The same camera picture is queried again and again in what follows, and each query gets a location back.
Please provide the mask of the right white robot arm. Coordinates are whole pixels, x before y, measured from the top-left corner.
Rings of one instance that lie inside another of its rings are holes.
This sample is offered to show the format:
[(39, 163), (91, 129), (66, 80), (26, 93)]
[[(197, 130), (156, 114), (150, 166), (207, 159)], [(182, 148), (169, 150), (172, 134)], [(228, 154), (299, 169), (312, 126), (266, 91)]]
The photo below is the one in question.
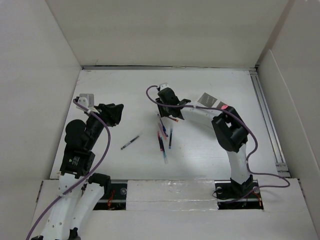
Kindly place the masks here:
[(167, 84), (159, 86), (157, 90), (158, 98), (155, 102), (162, 117), (196, 122), (214, 131), (219, 145), (228, 155), (233, 198), (248, 194), (253, 183), (253, 175), (247, 168), (246, 144), (249, 132), (242, 125), (243, 120), (236, 109), (226, 104), (207, 107), (189, 99), (179, 100)]

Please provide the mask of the back aluminium rail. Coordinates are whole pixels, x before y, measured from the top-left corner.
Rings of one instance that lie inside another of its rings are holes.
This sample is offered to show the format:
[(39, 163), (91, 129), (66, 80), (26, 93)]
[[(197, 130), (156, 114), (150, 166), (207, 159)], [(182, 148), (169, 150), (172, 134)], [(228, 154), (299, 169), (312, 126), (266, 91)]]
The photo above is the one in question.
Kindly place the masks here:
[(255, 67), (198, 67), (198, 66), (160, 66), (160, 65), (84, 65), (82, 70), (204, 70), (204, 69), (218, 69), (218, 70), (235, 70), (235, 71), (255, 71)]

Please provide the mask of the red pink long pen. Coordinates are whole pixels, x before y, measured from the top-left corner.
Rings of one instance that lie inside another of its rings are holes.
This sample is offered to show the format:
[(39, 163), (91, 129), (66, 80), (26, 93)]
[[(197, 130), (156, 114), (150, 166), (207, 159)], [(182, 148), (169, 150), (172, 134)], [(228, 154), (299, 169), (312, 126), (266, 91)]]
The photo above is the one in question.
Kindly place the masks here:
[(162, 155), (163, 155), (164, 163), (168, 164), (168, 159), (167, 159), (167, 154), (165, 151), (164, 142), (163, 142), (162, 137), (160, 136), (159, 131), (157, 131), (157, 138), (158, 138), (158, 142), (159, 142), (160, 151), (162, 152)]

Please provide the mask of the aluminium rail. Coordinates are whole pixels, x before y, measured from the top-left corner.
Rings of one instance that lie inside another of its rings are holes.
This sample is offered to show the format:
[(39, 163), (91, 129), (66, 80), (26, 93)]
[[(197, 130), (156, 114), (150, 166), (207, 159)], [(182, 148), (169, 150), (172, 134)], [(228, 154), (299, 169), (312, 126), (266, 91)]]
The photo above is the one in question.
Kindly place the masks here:
[(198, 66), (160, 66), (160, 65), (84, 65), (82, 70), (204, 70), (204, 69), (218, 69), (218, 70), (235, 70), (235, 71), (255, 71), (255, 67), (198, 67)]
[(258, 73), (255, 70), (250, 70), (249, 75), (250, 75), (252, 85), (256, 94), (256, 98), (260, 107), (260, 111), (262, 113), (262, 117), (267, 129), (268, 138), (272, 147), (277, 172), (281, 177), (291, 178), (291, 174), (287, 166), (281, 144), (279, 142), (279, 138), (271, 117), (271, 113), (269, 111), (267, 100), (263, 93), (263, 89), (259, 80)]

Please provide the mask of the blue pen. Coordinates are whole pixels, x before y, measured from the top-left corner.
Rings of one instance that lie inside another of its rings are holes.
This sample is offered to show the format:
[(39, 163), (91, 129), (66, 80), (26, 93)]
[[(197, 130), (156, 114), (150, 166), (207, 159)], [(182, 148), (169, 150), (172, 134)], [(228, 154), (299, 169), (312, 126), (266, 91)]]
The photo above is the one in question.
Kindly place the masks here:
[(170, 128), (170, 133), (169, 133), (169, 145), (168, 148), (171, 149), (172, 148), (172, 140), (173, 140), (173, 128)]
[(164, 123), (163, 123), (163, 121), (162, 121), (162, 118), (161, 118), (160, 114), (159, 114), (159, 113), (157, 113), (157, 116), (158, 116), (158, 118), (159, 118), (159, 121), (160, 121), (160, 124), (161, 124), (162, 130), (163, 130), (163, 132), (164, 132), (165, 136), (166, 136), (166, 137), (168, 137), (167, 130), (166, 130), (166, 128), (165, 128), (165, 125), (164, 125)]

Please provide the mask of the white foam front block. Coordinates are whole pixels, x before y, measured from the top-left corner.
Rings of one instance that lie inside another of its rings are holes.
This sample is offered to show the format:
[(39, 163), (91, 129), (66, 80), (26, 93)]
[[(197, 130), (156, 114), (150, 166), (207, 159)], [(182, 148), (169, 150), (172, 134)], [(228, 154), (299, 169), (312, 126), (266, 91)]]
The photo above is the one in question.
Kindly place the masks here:
[(213, 180), (130, 180), (127, 211), (206, 212), (218, 209)]

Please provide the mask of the right aluminium rail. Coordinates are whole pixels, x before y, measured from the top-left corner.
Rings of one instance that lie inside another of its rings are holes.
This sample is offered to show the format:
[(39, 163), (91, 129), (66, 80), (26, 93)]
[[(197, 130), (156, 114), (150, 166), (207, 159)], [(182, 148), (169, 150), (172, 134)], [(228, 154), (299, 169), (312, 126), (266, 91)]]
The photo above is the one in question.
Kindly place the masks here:
[(262, 117), (267, 129), (268, 138), (272, 147), (277, 172), (281, 177), (291, 178), (291, 174), (287, 166), (281, 144), (279, 142), (279, 138), (271, 117), (271, 113), (269, 111), (267, 100), (263, 93), (263, 89), (259, 80), (258, 73), (255, 70), (250, 70), (249, 75), (250, 75), (252, 85), (256, 94), (256, 98), (260, 107), (260, 111), (262, 113)]

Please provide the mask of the white two-slot desk organizer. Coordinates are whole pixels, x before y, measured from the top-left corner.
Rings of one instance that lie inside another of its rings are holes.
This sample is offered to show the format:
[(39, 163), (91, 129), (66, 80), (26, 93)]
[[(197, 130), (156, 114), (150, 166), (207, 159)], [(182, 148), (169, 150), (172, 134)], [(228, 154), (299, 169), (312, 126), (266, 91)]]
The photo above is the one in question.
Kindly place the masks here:
[(223, 102), (221, 99), (212, 96), (206, 92), (204, 92), (197, 100), (196, 102), (204, 107), (207, 108), (218, 108), (221, 109), (224, 106), (227, 106), (225, 102)]

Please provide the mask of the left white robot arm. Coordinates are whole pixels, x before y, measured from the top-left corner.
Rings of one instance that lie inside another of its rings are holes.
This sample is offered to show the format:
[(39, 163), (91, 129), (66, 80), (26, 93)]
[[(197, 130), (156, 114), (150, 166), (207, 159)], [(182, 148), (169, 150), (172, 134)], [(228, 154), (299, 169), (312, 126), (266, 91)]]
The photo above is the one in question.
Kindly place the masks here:
[(65, 127), (58, 195), (45, 210), (49, 217), (37, 240), (81, 239), (89, 214), (112, 191), (110, 176), (95, 172), (93, 148), (103, 130), (120, 123), (124, 105), (101, 103), (80, 109), (88, 118), (72, 120)]

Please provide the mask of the black pen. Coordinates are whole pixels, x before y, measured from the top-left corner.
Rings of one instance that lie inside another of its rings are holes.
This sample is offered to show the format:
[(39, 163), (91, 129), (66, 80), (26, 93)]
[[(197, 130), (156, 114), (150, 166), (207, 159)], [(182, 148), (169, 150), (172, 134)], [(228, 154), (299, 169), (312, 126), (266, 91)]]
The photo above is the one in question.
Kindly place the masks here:
[(120, 150), (124, 150), (125, 148), (127, 148), (129, 145), (131, 145), (133, 142), (135, 142), (137, 139), (139, 139), (141, 137), (141, 135), (136, 135), (133, 139), (129, 140), (127, 143), (125, 143)]

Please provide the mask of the front black mounting rail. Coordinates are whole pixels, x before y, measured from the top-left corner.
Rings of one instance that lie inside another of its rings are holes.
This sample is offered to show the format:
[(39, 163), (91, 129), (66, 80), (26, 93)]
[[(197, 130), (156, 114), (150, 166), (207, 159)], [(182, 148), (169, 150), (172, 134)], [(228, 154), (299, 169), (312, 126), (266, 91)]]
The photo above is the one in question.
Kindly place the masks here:
[(94, 210), (118, 211), (126, 209), (128, 182), (112, 180), (109, 192), (95, 205)]

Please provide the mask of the pink capped small bottle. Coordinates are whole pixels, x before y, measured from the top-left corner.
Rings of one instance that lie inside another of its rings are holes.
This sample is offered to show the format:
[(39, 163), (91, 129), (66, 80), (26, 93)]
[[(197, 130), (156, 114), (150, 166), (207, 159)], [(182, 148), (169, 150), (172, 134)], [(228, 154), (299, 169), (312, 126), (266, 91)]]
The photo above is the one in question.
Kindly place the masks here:
[(227, 108), (228, 108), (228, 105), (226, 105), (226, 104), (221, 107), (222, 110), (225, 110)]

